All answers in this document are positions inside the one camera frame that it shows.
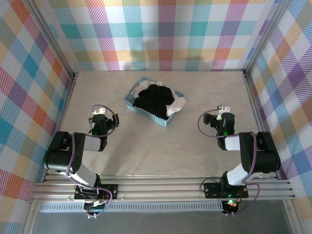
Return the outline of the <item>aluminium table side rail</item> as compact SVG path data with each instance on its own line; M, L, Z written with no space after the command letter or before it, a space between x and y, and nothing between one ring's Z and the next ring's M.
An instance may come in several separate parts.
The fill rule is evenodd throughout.
M253 173L268 174L276 172L280 169L281 160L270 132L265 131L264 123L261 120L260 111L257 107L251 81L252 79L250 75L244 77L254 119L259 132L256 134L256 144L248 147L248 150L252 151L248 160L250 161L250 169Z
M67 110L68 110L68 106L69 106L69 103L70 103L70 100L71 100L71 97L72 97L72 94L73 94L73 91L74 91L74 87L75 87L78 75L79 75L79 72L73 73L73 79L70 82L68 95L67 95L66 101L64 103L64 106L63 106L63 109L62 109L62 113L61 113L61 116L60 116L60 122L59 122L59 125L58 125L58 127L57 127L57 129L55 131L54 136L56 135L57 131L61 130L61 128L62 128L62 125L63 125L64 119L65 119L65 116L66 116L66 113L67 113ZM41 183L43 183L45 181L45 178L46 178L46 175L47 175L47 171L48 171L47 166L46 166L46 156L44 157L43 165L44 165L44 171L43 171L42 177L40 179Z

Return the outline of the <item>aluminium mounting rail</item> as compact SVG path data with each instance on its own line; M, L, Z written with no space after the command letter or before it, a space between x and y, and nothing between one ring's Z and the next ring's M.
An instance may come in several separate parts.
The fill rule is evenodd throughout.
M205 180L196 176L140 176L108 175L102 177L102 183L116 184L115 202L173 202L204 201ZM77 192L74 183L66 176L49 172L43 183L35 183L30 192L30 202L92 202L86 195ZM279 180L270 173L264 178L250 180L245 189L248 200L294 199L294 191L289 181Z

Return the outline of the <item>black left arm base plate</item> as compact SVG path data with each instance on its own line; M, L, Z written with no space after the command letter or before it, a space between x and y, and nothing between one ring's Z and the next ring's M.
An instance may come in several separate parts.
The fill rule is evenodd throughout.
M112 199L117 198L118 192L117 184L101 184L100 187L109 190L113 195ZM99 199L109 200L110 199L109 193L99 189L90 189L81 187L79 185L75 186L74 200L99 200Z

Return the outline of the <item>aluminium frame leg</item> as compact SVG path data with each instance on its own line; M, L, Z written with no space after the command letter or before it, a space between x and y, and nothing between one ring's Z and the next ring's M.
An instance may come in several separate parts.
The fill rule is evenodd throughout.
M32 234L39 207L38 202L32 202L28 205L20 234Z
M292 200L283 200L288 221L293 234L301 234L301 227Z

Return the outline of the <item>aluminium frame post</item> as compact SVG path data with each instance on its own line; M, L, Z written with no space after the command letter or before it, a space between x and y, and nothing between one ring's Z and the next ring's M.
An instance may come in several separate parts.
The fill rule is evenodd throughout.
M30 14L34 18L35 22L37 23L38 27L41 30L41 33L45 37L47 43L51 46L53 52L55 53L56 57L58 58L62 68L65 70L65 73L71 80L75 79L75 73L72 71L69 62L67 61L64 53L62 52L61 48L59 47L57 40L55 39L50 27L46 23L44 17L42 16L39 8L37 7L34 0L22 0L29 10Z
M247 77L251 73L252 69L255 67L256 62L258 61L266 44L272 37L275 29L277 28L281 18L283 17L291 1L292 0L278 0L276 8L271 14L271 18L268 20L266 26L262 30L263 34L261 35L259 43L257 44L253 53L251 54L251 57L248 60L246 68L242 70L244 77Z

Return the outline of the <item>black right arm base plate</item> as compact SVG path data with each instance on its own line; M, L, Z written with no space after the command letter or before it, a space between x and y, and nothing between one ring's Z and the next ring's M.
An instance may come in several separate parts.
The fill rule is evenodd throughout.
M246 186L225 186L220 183L204 183L205 198L248 198Z

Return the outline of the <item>blue plastic basket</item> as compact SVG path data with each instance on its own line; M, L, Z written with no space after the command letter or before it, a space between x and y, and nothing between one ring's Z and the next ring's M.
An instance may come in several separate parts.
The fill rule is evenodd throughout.
M185 104L186 104L186 100L185 100L185 95L181 92L175 91L173 89L172 93L174 95L175 101L173 104L171 104L170 106L167 105L167 113L171 114L170 116L168 116L169 118L167 120L163 120L161 118L156 117L153 114L150 114L149 112L141 109L141 108L137 108L133 106L134 100L135 98L138 97L139 91L145 90L147 89L151 84L156 84L157 86L165 86L161 81L155 81L152 80L150 78L147 77L142 77L140 78L134 85L133 87L129 90L129 92L126 94L124 101L127 104L127 107L143 116L146 116L148 119L151 119L152 121L167 127L168 123L171 121L171 119L173 118L173 116L175 115L176 112L178 112L179 110L181 110Z

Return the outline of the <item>crumpled white cloth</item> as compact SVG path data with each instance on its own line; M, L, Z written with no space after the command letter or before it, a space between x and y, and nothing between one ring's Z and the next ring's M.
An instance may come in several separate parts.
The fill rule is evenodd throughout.
M163 85L161 81L142 80L131 92L135 100L133 106L143 109L163 120L180 111L186 104L175 90Z

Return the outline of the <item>black t-shirt with floral print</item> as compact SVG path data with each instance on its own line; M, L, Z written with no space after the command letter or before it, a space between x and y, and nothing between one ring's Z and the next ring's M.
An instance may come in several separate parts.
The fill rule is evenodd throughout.
M158 118L167 120L167 105L171 105L175 98L168 87L151 84L147 89L139 92L133 106L141 108Z

